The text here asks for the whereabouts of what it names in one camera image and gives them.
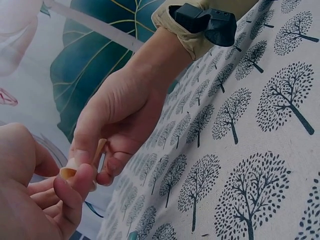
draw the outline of white fabric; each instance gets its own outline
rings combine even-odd
[[[318,0],[262,0],[235,46],[189,68],[98,239],[320,238],[319,12]]]

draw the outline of beige sleeve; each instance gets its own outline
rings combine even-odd
[[[176,23],[169,14],[169,6],[182,6],[188,3],[202,10],[217,9],[233,13],[236,20],[239,20],[257,2],[258,0],[166,0],[152,14],[151,19],[156,28],[163,27],[176,34],[183,47],[195,61],[207,53],[214,45],[205,38],[203,32],[190,33]]]

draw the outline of large green leaf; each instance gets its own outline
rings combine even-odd
[[[72,0],[70,7],[111,24],[140,41],[156,30],[151,14],[164,0]],[[125,47],[67,19],[64,49],[50,69],[53,95],[60,113],[59,129],[72,141],[81,110],[103,80],[132,56]]]

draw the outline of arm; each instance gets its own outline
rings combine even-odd
[[[203,34],[187,32],[168,14],[170,5],[186,2],[202,9],[234,13],[239,20],[258,0],[166,0],[152,15],[157,31],[126,65],[132,73],[145,79],[147,85],[152,84],[159,90],[167,90],[183,69],[213,47]]]
[[[136,76],[157,90],[167,91],[179,73],[192,62],[177,35],[159,27],[126,64]]]

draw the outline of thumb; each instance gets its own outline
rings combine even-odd
[[[94,100],[89,101],[79,116],[73,134],[71,156],[69,156],[69,158],[74,157],[79,165],[91,164],[93,161],[101,138],[101,130],[108,121],[107,108],[103,106],[104,104]]]

